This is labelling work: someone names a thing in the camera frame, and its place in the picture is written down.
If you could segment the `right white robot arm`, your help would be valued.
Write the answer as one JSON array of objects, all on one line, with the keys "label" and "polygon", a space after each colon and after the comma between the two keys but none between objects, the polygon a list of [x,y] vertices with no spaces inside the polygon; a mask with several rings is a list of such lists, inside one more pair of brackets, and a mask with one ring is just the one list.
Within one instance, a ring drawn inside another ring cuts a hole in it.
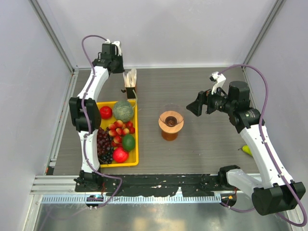
[{"label": "right white robot arm", "polygon": [[306,192],[302,182],[295,182],[278,159],[261,119],[261,113],[250,107],[250,88],[247,83],[233,81],[229,91],[213,88],[198,93],[196,100],[187,109],[194,115],[202,114],[203,105],[207,114],[215,111],[227,113],[229,121],[250,148],[261,179],[257,180],[243,172],[238,166],[222,167],[218,185],[224,190],[232,186],[250,196],[256,211],[264,216],[295,209]]}]

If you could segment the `round wooden dripper stand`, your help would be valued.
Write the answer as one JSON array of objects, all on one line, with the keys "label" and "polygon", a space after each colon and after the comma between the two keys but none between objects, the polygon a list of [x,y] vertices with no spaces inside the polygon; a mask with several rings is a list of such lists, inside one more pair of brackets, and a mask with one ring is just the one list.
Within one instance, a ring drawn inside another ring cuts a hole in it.
[{"label": "round wooden dripper stand", "polygon": [[177,133],[177,132],[179,132],[183,128],[184,121],[181,122],[179,125],[177,125],[175,127],[168,127],[159,118],[158,119],[158,124],[159,124],[161,130],[163,130],[163,131],[165,131],[167,133]]}]

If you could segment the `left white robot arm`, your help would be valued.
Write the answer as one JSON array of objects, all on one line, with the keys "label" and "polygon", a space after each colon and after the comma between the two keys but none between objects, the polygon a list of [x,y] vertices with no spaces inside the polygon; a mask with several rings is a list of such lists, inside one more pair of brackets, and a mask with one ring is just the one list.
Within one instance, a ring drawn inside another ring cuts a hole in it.
[{"label": "left white robot arm", "polygon": [[97,106],[99,93],[111,73],[123,73],[123,56],[120,41],[105,42],[97,59],[91,64],[90,76],[81,92],[69,100],[69,111],[82,148],[82,166],[75,179],[76,191],[99,191],[103,185],[97,154],[97,135],[101,114]]}]

